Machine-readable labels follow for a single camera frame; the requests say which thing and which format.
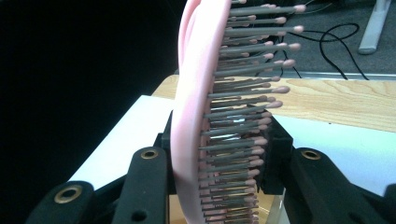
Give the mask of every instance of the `black cable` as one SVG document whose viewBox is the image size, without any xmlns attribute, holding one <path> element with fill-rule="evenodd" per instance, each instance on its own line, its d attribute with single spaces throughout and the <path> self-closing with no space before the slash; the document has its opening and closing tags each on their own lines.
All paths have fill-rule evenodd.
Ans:
<svg viewBox="0 0 396 224">
<path fill-rule="evenodd" d="M 280 67 L 280 76 L 279 77 L 282 77 L 283 76 L 283 67 Z"/>
<path fill-rule="evenodd" d="M 289 59 L 289 57 L 288 57 L 288 53 L 285 51 L 285 50 L 282 50 L 283 51 L 283 55 L 285 55 L 285 60 L 288 60 Z M 297 76 L 299 77 L 299 78 L 302 78 L 301 77 L 301 75 L 300 75 L 300 73 L 297 71 L 297 69 L 293 66 L 292 67 L 293 68 L 293 70 L 297 73 Z"/>
<path fill-rule="evenodd" d="M 346 35 L 346 36 L 343 36 L 343 37 L 338 37 L 337 35 L 334 35 L 334 34 L 331 34 L 331 33 L 330 33 L 330 32 L 331 32 L 332 30 L 334 30 L 334 29 L 337 29 L 337 28 L 342 27 L 342 26 L 350 26 L 350 25 L 351 25 L 351 26 L 355 26 L 356 29 L 355 29 L 354 32 L 352 32 L 352 33 L 349 34 L 349 35 Z M 351 58 L 351 60 L 352 60 L 352 62 L 354 63 L 355 67 L 356 67 L 356 68 L 358 69 L 358 71 L 361 73 L 361 76 L 362 76 L 364 79 L 369 80 L 369 78 L 368 78 L 366 75 L 364 75 L 364 73 L 361 71 L 361 68 L 360 68 L 360 67 L 358 66 L 358 64 L 356 63 L 355 58 L 353 57 L 351 51 L 350 51 L 349 48 L 347 47 L 346 43 L 343 41 L 343 39 L 349 38 L 349 37 L 353 36 L 354 34 L 356 34 L 356 33 L 359 31 L 359 29 L 360 29 L 360 27 L 359 27 L 359 25 L 356 24 L 356 23 L 342 23 L 342 24 L 335 25 L 334 27 L 330 28 L 330 29 L 327 30 L 326 32 L 321 32 L 321 31 L 305 31 L 306 33 L 322 34 L 322 36 L 321 36 L 320 39 L 311 38 L 311 37 L 308 37 L 308 36 L 305 36 L 305 35 L 297 35 L 297 34 L 291 34 L 291 35 L 295 35 L 295 36 L 299 36 L 300 38 L 304 38 L 304 39 L 307 39 L 307 40 L 319 42 L 319 49 L 320 49 L 320 53 L 321 53 L 322 57 L 326 60 L 327 63 L 329 63 L 333 68 L 335 68 L 335 69 L 341 74 L 341 76 L 342 76 L 345 80 L 348 80 L 348 78 L 347 78 L 347 76 L 345 75 L 345 73 L 344 73 L 335 63 L 333 63 L 333 62 L 326 56 L 326 54 L 325 54 L 325 52 L 324 52 L 324 50 L 323 50 L 323 43 L 339 41 L 339 42 L 346 48 L 346 51 L 348 52 L 349 57 Z M 332 36 L 333 39 L 325 40 L 324 38 L 326 37 L 326 35 Z"/>
</svg>

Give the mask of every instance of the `metal grommet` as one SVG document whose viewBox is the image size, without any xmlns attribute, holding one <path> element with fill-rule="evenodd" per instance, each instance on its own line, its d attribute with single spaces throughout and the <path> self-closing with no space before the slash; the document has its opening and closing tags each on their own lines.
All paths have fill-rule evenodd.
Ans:
<svg viewBox="0 0 396 224">
<path fill-rule="evenodd" d="M 158 156 L 158 151 L 155 149 L 145 150 L 140 156 L 145 160 L 151 160 Z"/>
<path fill-rule="evenodd" d="M 304 157 L 312 161 L 320 160 L 320 154 L 318 154 L 316 151 L 304 150 L 301 152 L 301 154 L 303 154 Z"/>
<path fill-rule="evenodd" d="M 71 185 L 59 191 L 53 199 L 56 203 L 70 203 L 81 195 L 81 185 Z"/>
</svg>

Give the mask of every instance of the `brush handle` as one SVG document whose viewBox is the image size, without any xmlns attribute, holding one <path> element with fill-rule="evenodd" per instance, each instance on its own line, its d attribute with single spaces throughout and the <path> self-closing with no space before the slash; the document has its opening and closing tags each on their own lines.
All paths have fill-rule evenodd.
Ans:
<svg viewBox="0 0 396 224">
<path fill-rule="evenodd" d="M 206 97 L 217 67 L 219 48 L 231 7 L 229 0 L 203 0 L 187 5 L 180 27 L 180 77 L 171 139 L 177 194 L 188 223 L 205 223 L 198 192 L 198 151 Z"/>
</svg>

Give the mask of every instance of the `gray floor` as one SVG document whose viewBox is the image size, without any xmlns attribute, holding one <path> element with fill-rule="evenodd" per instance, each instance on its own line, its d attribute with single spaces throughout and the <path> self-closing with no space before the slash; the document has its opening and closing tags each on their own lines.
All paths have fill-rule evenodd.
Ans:
<svg viewBox="0 0 396 224">
<path fill-rule="evenodd" d="M 364 34 L 365 27 L 373 11 L 375 0 L 350 0 L 345 7 L 331 5 L 320 12 L 294 15 L 287 22 L 287 26 L 302 24 L 305 30 L 325 32 L 335 25 L 341 23 L 357 23 L 360 30 L 352 37 L 345 39 L 357 64 L 362 72 L 370 79 L 387 79 L 396 80 L 396 3 L 393 1 L 389 8 L 389 13 L 380 37 L 377 52 L 371 55 L 358 54 L 358 48 L 361 38 Z M 326 3 L 321 5 L 308 5 L 307 11 L 314 11 L 318 8 L 327 6 Z M 355 30 L 352 26 L 342 27 L 333 30 L 332 33 L 338 36 L 350 34 Z M 321 35 L 303 33 L 310 37 L 320 39 Z M 320 54 L 319 43 L 301 39 L 300 37 L 287 35 L 284 42 L 301 43 L 302 49 L 298 52 L 289 53 L 289 57 L 297 61 L 295 68 L 301 73 L 302 77 L 312 78 L 342 78 L 337 70 L 331 67 Z M 357 68 L 348 56 L 346 48 L 339 42 L 323 44 L 324 52 L 340 69 L 347 74 L 349 79 L 362 79 Z M 276 58 L 284 58 L 282 53 L 278 53 Z M 276 71 L 271 74 L 260 74 L 261 77 L 280 74 Z M 296 72 L 286 69 L 284 77 L 298 77 Z"/>
</svg>

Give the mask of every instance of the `brush bristle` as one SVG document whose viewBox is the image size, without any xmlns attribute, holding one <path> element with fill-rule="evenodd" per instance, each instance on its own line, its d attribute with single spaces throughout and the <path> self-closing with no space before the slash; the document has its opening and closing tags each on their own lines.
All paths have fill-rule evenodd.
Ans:
<svg viewBox="0 0 396 224">
<path fill-rule="evenodd" d="M 224 18 L 215 22 L 224 26 L 213 27 L 209 20 L 202 18 L 212 9 L 210 0 L 189 2 L 195 3 L 187 6 L 195 6 L 196 11 L 186 9 L 191 21 L 188 29 L 183 26 L 186 30 L 181 30 L 184 33 L 188 30 L 191 37 L 181 40 L 186 52 L 182 52 L 184 58 L 179 60 L 182 64 L 176 98 L 176 104 L 184 105 L 177 105 L 174 110 L 171 140 L 180 202 L 189 223 L 257 223 L 257 212 L 253 211 L 258 207 L 254 178 L 264 164 L 267 140 L 262 132 L 270 125 L 272 116 L 266 110 L 281 107 L 282 102 L 274 95 L 285 94 L 290 88 L 272 87 L 271 83 L 278 82 L 280 77 L 244 80 L 233 77 L 294 66 L 294 60 L 270 60 L 273 52 L 297 50 L 300 45 L 274 44 L 266 38 L 287 32 L 300 33 L 303 27 L 268 26 L 283 24 L 286 19 L 267 19 L 266 15 L 301 12 L 304 6 L 231 8 Z M 219 0 L 212 4 L 218 7 L 219 2 L 233 6 L 246 3 Z M 202 26 L 203 21 L 208 22 L 207 26 Z M 221 35 L 217 33 L 219 28 L 224 29 Z M 205 42 L 194 35 L 203 39 L 213 35 L 213 39 Z M 206 49 L 210 49 L 210 54 L 205 53 Z M 214 56 L 215 62 L 208 60 Z M 196 86 L 202 83 L 206 86 L 198 90 Z"/>
</svg>

